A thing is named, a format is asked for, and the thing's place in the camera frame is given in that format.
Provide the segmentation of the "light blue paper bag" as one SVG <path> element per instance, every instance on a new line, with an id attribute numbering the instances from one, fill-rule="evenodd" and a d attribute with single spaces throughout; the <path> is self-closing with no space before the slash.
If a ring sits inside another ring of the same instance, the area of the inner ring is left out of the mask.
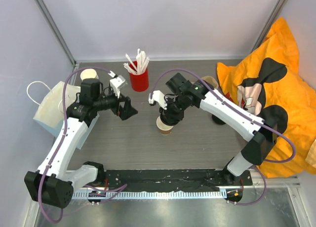
<path id="1" fill-rule="evenodd" d="M 43 100 L 39 103 L 35 101 L 29 94 L 29 88 L 35 84 L 41 83 L 43 84 L 49 92 L 45 95 Z M 62 107 L 62 91 L 64 87 L 64 82 L 58 82 L 52 89 L 46 85 L 42 81 L 33 81 L 31 82 L 26 89 L 26 93 L 28 97 L 38 105 L 38 109 L 33 117 L 33 119 L 41 125 L 45 130 L 47 130 L 50 134 L 52 134 L 55 138 L 59 135 L 61 129 L 63 128 L 64 114 Z M 76 98 L 76 94 L 80 92 L 79 86 L 67 85 L 66 87 L 66 107 L 70 106 Z M 84 145 L 88 135 L 90 134 L 92 128 L 96 124 L 100 115 L 97 113 L 97 116 L 93 119 L 91 125 L 88 130 L 79 140 L 77 144 L 77 149 L 81 149 Z"/>

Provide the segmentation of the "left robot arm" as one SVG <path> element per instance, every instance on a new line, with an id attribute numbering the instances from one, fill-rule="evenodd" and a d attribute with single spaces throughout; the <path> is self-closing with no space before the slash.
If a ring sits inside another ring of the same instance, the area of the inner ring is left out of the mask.
<path id="1" fill-rule="evenodd" d="M 100 187 L 105 181 L 104 166 L 87 161 L 80 169 L 67 174 L 70 159 L 90 128 L 99 111 L 111 110 L 121 120 L 127 120 L 138 112 L 128 96 L 120 89 L 127 84 L 122 76 L 110 79 L 105 93 L 103 83 L 96 78 L 84 79 L 75 101 L 67 106 L 67 119 L 53 147 L 36 172 L 27 172 L 24 178 L 33 201 L 64 209 L 75 191 L 92 184 Z"/>

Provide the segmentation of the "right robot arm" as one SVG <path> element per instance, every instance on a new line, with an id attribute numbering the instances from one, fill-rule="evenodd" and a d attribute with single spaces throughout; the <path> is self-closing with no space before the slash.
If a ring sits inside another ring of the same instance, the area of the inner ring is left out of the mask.
<path id="1" fill-rule="evenodd" d="M 150 105 L 159 104 L 158 121 L 161 125 L 172 129 L 183 120 L 188 107 L 196 107 L 210 113 L 214 121 L 222 122 L 234 129 L 247 142 L 225 166 L 223 179 L 228 185 L 236 184 L 241 175 L 252 166 L 267 163 L 286 163 L 293 159 L 296 148 L 282 132 L 275 117 L 260 117 L 244 110 L 222 95 L 213 86 L 214 79 L 210 76 L 198 78 L 195 82 L 185 79 L 182 74 L 175 74 L 167 83 L 170 93 L 153 90 L 149 94 Z M 277 139 L 285 141 L 291 148 L 288 158 L 280 160 L 268 159 L 273 148 L 277 146 Z"/>

